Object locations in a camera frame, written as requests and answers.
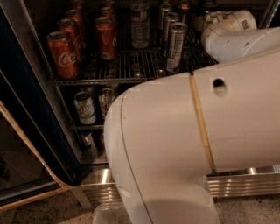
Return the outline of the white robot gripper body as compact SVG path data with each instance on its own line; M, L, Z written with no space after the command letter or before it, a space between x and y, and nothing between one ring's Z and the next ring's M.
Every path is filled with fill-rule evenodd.
M204 16L203 31L216 33L233 32L234 28L228 20L231 11L212 11Z

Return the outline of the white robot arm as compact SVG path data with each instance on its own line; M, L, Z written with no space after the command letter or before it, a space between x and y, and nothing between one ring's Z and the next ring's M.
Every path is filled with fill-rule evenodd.
M132 87L108 110L108 163L132 224L219 224L207 176L280 163L280 27L232 12L202 44L213 66Z

